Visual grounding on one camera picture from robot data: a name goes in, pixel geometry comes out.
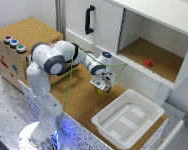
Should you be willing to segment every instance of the cabinet shelf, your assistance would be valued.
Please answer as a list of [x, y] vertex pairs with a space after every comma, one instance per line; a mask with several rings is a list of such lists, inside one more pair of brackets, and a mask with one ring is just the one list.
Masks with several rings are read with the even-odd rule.
[[184, 58], [143, 38], [138, 38], [136, 41], [119, 51], [119, 53], [144, 67], [146, 67], [144, 64], [145, 60], [151, 59], [152, 65], [146, 68], [173, 83], [177, 78], [184, 60]]

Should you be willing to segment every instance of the yellow-green wire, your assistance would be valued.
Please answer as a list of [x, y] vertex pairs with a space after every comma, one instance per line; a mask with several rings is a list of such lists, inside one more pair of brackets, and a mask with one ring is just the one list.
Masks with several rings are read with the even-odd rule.
[[[124, 64], [121, 64], [121, 65], [107, 65], [107, 64], [103, 64], [99, 61], [97, 61], [95, 58], [93, 58], [91, 55], [89, 55], [89, 53], [87, 53], [85, 50], [83, 50], [82, 48], [80, 48], [84, 53], [86, 53], [90, 58], [92, 58], [94, 61], [98, 62], [99, 64], [101, 65], [105, 65], [105, 66], [109, 66], [109, 67], [120, 67], [120, 66], [124, 66], [120, 72], [117, 74], [115, 80], [113, 81], [112, 85], [115, 84], [115, 81], [117, 80], [117, 78], [119, 77], [119, 75], [121, 74], [121, 72], [125, 69], [125, 67], [127, 66], [127, 63], [124, 63]], [[66, 105], [67, 105], [67, 100], [68, 100], [68, 96], [69, 96], [69, 93], [70, 93], [70, 85], [71, 85], [71, 81], [72, 81], [72, 67], [73, 67], [73, 56], [74, 56], [74, 52], [75, 52], [75, 47], [73, 49], [73, 55], [72, 55], [72, 61], [71, 61], [71, 69], [70, 69], [70, 81], [69, 81], [69, 87], [68, 87], [68, 92], [67, 92], [67, 95], [66, 95], [66, 100], [65, 100], [65, 104], [64, 104], [64, 108], [63, 108], [63, 113], [62, 113], [62, 116], [61, 116], [61, 120], [60, 120], [60, 123], [58, 125], [58, 130], [57, 130], [57, 133], [56, 133], [56, 136], [57, 137], [57, 134], [58, 134], [58, 131], [60, 130], [61, 128], [61, 122], [63, 120], [63, 117], [64, 117], [64, 114], [65, 114], [65, 110], [66, 110]]]

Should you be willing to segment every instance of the cabinet door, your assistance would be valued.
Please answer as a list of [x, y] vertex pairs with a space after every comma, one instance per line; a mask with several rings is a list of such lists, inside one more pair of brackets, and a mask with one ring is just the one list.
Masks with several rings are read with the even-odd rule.
[[[85, 33], [85, 15], [90, 5], [90, 28], [93, 33]], [[67, 29], [102, 49], [116, 54], [121, 31], [124, 9], [106, 0], [68, 0]]]

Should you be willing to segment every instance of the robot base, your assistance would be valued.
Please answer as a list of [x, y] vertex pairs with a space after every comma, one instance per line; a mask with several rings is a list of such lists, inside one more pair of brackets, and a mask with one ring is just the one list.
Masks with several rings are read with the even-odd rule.
[[[18, 138], [18, 149], [19, 150], [43, 150], [43, 148], [41, 149], [37, 149], [37, 148], [34, 148], [30, 143], [29, 143], [29, 140], [28, 138], [30, 137], [30, 135], [32, 134], [32, 132], [34, 131], [34, 129], [37, 127], [38, 125], [38, 122], [34, 122], [28, 126], [26, 126], [21, 132], [20, 132], [20, 135], [19, 135], [19, 138]], [[59, 147], [61, 149], [61, 147], [63, 146], [64, 144], [64, 138], [62, 135], [60, 134], [63, 134], [62, 132], [59, 132]]]

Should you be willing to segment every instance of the yellow object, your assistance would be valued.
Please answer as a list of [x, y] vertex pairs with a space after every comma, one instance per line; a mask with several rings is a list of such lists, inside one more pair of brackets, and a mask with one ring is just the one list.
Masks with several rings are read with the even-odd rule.
[[98, 92], [98, 94], [103, 94], [103, 91], [100, 89], [98, 89], [97, 92]]

